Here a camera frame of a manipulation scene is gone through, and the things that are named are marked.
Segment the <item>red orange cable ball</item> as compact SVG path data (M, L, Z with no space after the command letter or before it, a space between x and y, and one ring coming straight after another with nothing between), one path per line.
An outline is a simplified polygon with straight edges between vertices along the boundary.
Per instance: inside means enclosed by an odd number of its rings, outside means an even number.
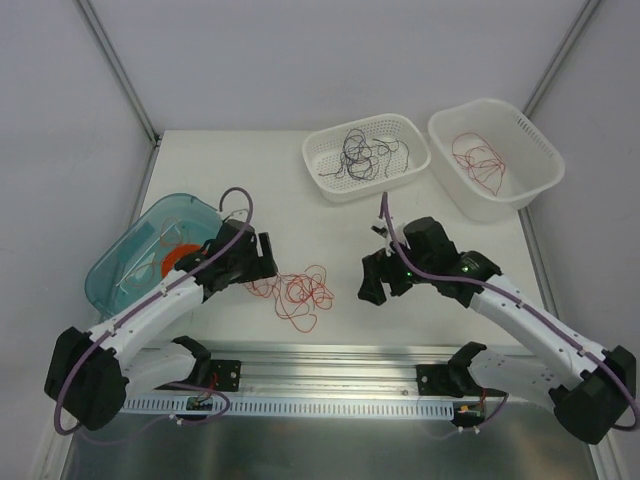
M271 300L280 320L288 321L301 334L310 334L319 314L333 307L335 295L328 288L327 279L327 270L313 264L300 273L278 273L244 283L244 287L255 297Z

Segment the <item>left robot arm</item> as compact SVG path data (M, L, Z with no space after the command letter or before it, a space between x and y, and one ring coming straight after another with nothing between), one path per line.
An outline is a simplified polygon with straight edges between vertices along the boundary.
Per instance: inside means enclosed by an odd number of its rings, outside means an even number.
M178 259L147 294L88 331L70 327L56 340L44 383L54 414L78 426L103 428L130 398L173 382L209 386L211 354L182 335L159 349L149 343L181 316L233 284L278 272L268 233L228 220L217 235Z

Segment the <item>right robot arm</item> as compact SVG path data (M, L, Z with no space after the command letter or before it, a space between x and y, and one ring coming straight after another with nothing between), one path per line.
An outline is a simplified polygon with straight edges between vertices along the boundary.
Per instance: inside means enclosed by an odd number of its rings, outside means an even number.
M591 445L611 430L638 430L637 420L619 422L624 413L639 412L637 362L630 351L607 349L534 306L486 256L458 251L432 217L396 227L381 211L372 229L385 245L362 259L359 299L380 306L430 284L501 327L539 360L510 360L470 341L435 372L419 368L421 390L454 398L480 391L514 395L550 411L568 433Z

